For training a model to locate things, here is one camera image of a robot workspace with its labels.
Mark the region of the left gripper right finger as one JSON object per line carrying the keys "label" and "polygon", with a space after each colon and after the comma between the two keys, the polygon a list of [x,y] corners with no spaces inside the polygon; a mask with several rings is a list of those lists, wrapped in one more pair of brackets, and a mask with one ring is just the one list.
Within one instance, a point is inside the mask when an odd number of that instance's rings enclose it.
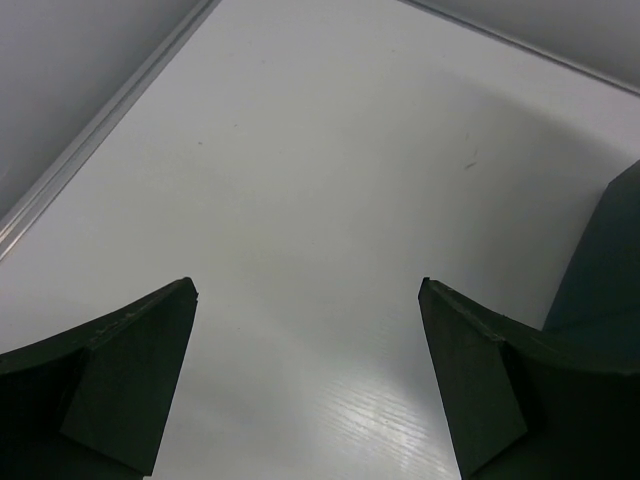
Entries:
{"label": "left gripper right finger", "polygon": [[637,360],[536,330],[430,278],[418,300],[463,478],[638,477]]}

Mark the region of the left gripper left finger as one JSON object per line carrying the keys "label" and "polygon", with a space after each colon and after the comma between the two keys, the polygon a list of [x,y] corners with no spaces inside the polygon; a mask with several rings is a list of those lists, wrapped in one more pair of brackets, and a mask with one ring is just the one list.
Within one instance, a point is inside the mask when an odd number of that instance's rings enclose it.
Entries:
{"label": "left gripper left finger", "polygon": [[2,354],[2,478],[150,477],[197,304],[185,277]]}

